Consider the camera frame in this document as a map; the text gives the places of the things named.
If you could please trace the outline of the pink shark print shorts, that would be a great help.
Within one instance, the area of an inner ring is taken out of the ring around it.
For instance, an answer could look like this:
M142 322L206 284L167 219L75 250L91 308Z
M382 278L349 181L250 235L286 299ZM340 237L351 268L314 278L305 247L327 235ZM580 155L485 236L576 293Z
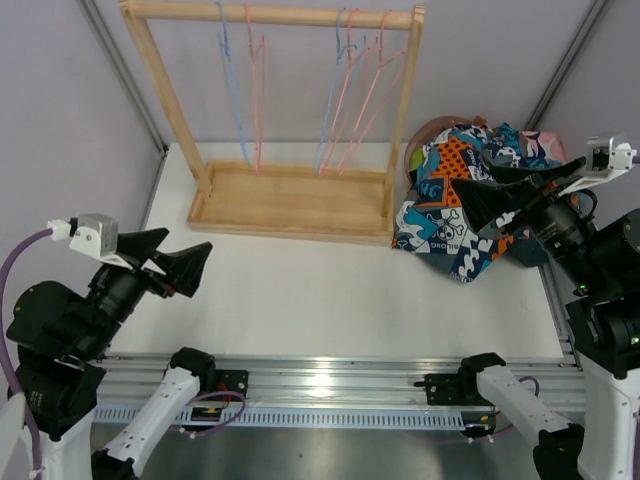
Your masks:
M519 132L521 152L525 158L543 160L546 164L567 161L565 149L557 133L544 131Z

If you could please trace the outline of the colourful patterned shorts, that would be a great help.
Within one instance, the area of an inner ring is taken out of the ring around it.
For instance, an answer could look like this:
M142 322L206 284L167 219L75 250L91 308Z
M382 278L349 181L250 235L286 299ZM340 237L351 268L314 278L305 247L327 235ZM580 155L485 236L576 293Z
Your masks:
M452 181L488 180L484 153L511 167L560 165L525 158L520 131L507 123L455 124L423 145L411 159L410 188L396 215L392 246L462 283L476 280L507 255L505 238L485 239L470 230Z

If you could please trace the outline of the pink wire hanger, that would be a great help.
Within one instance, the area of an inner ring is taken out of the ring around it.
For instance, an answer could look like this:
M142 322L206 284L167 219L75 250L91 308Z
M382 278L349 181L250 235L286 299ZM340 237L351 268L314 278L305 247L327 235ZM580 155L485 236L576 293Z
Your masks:
M254 168L261 169L263 147L263 103L266 80L266 38L263 34L256 37L252 29L252 10L244 4L248 35L249 57L251 62L253 127L254 127Z
M335 69L327 97L327 106L322 124L321 137L314 157L315 173L323 175L331 162L333 151L346 127L351 106L351 90L358 79L363 59L370 52L372 44L366 34L357 40L351 39L355 27L358 8L352 9L347 16L345 44L341 42L342 16L346 9L340 10L335 27L336 57Z
M357 153L359 147L372 129L376 118L379 115L379 111L384 107L388 98L393 93L395 85L400 77L399 73L395 74L395 77L391 81L390 86L386 88L386 91L382 99L380 100L379 105L375 106L374 101L376 100L376 97L381 94L382 89L384 88L383 80L387 71L389 70L389 67L394 63L397 63L400 59L403 59L406 55L405 48L399 49L392 54L385 53L384 34L386 31L388 20L392 13L392 9L387 10L383 14L380 23L379 35L377 37L377 42L375 43L377 47L374 64L374 66L376 67L375 73L373 74L373 77L371 79L367 95L363 100L358 118L353 126L349 143L345 147L342 157L338 162L337 172L340 175L345 174L348 170L348 167L352 163L352 160L355 157L355 154Z

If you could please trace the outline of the light blue wire hanger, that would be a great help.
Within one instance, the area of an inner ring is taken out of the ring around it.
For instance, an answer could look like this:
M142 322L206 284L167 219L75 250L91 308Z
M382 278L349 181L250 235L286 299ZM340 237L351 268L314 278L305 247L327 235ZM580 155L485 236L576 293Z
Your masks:
M320 141L315 150L314 156L314 173L320 175L323 173L326 165L329 162L329 154L327 153L327 149L329 147L329 143L334 136L335 125L338 118L341 115L343 110L343 103L345 102L344 98L348 96L348 92L351 85L350 75L354 68L354 66L358 62L358 58L353 56L353 53L360 54L366 50L367 47L367 36L363 35L360 39L358 39L355 43L352 43L351 38L351 27L350 21L352 19L353 14L356 10L352 10L347 16L347 35L346 35L346 43L342 44L341 42L341 25L343 17L346 15L346 9L342 8L338 14L335 26L335 36L336 36L336 57L335 57L335 69L333 78L329 88L327 107L325 111L325 116L322 125L322 133L320 137ZM342 59L345 58L345 62L347 64L345 78L343 81L343 86L341 89L338 89L337 84L340 76L342 74L341 70L341 62Z

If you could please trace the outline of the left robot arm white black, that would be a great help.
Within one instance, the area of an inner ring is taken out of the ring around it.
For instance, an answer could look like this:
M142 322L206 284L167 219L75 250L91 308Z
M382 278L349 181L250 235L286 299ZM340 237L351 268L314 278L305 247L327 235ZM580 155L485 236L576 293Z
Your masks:
M86 295L44 281L17 300L6 337L17 346L18 365L11 366L6 351L1 365L9 395L26 400L36 478L137 479L180 411L215 392L214 356L183 347L121 434L98 451L89 446L106 375L98 363L122 325L145 294L191 298L200 286L212 244L162 253L158 247L168 234L157 228L118 235L113 249L97 254L101 266Z

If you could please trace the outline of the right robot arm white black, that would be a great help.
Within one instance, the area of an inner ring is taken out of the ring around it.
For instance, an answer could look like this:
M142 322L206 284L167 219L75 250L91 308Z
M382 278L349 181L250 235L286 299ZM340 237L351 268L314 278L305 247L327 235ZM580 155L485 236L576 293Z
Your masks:
M585 420L575 423L531 393L495 353L462 360L456 389L488 401L529 442L543 479L635 479L639 475L639 213L604 228L570 201L634 166L584 158L549 169L493 167L491 179L452 186L472 230L526 227L575 285L566 307L585 381Z

